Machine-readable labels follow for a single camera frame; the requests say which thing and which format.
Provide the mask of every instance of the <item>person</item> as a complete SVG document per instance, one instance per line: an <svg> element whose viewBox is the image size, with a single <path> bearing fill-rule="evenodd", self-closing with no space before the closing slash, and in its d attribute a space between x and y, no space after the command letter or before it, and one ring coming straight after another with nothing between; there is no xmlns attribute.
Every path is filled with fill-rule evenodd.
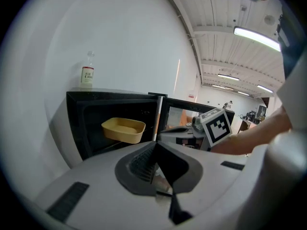
<svg viewBox="0 0 307 230"><path fill-rule="evenodd" d="M306 46L306 34L289 7L283 4L282 10L283 14L280 17L277 33L283 56L284 74L287 79ZM217 144L213 147L212 152L233 155L248 154L256 146L270 143L276 135L291 128L289 117L284 107L281 106L256 127L231 135L222 143Z"/></svg>
<svg viewBox="0 0 307 230"><path fill-rule="evenodd" d="M230 110L231 104L232 104L232 101L226 102L226 103L224 104L224 106L223 106L223 109L229 109L229 110Z"/></svg>

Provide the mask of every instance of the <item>ceiling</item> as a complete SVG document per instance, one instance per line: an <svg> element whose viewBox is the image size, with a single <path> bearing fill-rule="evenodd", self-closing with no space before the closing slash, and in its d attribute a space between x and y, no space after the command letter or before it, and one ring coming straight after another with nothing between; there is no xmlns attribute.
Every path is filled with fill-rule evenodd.
<svg viewBox="0 0 307 230"><path fill-rule="evenodd" d="M274 40L282 7L277 0L174 0L187 24L203 86L222 85L252 97L270 97L284 82L282 54L233 34L244 27ZM240 81L218 77L231 75Z"/></svg>

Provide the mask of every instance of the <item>microwave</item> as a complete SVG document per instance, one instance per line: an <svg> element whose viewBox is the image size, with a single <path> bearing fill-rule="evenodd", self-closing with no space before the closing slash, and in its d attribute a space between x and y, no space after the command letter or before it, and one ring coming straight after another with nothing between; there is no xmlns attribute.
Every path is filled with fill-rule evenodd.
<svg viewBox="0 0 307 230"><path fill-rule="evenodd" d="M168 98L166 94L148 94L111 90L73 88L66 92L67 112L72 136L83 160L131 144L106 138L101 124L121 117L146 124L140 142L155 140L167 129L184 126L187 113L203 114L215 107ZM234 112L226 110L229 123Z"/></svg>

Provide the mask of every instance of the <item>yellow plastic container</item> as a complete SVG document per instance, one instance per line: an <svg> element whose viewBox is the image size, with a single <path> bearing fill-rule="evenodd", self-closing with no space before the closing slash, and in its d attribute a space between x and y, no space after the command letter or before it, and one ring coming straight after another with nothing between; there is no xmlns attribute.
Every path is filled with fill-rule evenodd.
<svg viewBox="0 0 307 230"><path fill-rule="evenodd" d="M113 117L102 123L101 126L105 137L136 144L140 142L146 124L132 119Z"/></svg>

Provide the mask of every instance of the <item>bottle label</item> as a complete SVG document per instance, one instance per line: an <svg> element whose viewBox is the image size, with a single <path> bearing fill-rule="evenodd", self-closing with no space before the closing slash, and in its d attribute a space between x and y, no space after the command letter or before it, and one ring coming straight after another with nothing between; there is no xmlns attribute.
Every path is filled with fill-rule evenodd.
<svg viewBox="0 0 307 230"><path fill-rule="evenodd" d="M81 83L91 84L93 83L94 68L82 67Z"/></svg>

